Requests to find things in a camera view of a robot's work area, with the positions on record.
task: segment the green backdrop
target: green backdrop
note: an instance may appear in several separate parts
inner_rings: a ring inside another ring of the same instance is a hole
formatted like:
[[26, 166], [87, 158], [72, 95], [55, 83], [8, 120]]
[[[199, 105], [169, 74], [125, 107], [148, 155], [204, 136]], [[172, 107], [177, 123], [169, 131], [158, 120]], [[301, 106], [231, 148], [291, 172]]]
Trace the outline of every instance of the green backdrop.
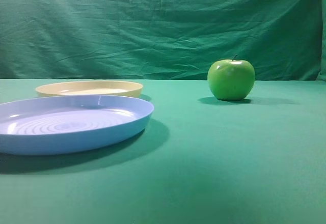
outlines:
[[0, 78], [314, 80], [321, 43], [322, 0], [0, 0]]

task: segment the green apple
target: green apple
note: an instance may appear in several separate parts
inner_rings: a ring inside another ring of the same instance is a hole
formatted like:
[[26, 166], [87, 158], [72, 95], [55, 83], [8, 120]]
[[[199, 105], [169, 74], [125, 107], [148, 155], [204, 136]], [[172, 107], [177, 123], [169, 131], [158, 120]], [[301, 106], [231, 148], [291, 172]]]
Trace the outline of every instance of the green apple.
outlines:
[[254, 86], [255, 70], [246, 60], [220, 60], [211, 65], [207, 80], [217, 99], [241, 100]]

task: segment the yellow plate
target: yellow plate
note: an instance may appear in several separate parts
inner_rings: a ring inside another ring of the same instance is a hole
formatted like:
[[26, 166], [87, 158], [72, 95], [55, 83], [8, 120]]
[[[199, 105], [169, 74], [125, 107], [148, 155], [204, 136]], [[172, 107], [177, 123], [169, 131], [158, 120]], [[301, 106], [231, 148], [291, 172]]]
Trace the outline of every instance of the yellow plate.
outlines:
[[35, 90], [39, 97], [99, 94], [138, 98], [140, 97], [142, 89], [143, 85], [135, 82], [92, 80], [53, 83], [37, 87]]

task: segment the table surface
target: table surface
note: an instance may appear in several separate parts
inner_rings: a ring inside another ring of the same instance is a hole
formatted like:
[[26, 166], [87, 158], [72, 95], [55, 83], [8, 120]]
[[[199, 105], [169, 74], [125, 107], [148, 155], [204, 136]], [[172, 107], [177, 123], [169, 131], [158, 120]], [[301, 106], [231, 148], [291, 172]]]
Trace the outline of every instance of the table surface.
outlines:
[[[62, 80], [0, 80], [0, 102]], [[0, 154], [0, 223], [325, 224], [326, 83], [135, 80], [155, 105], [138, 138], [94, 151]]]

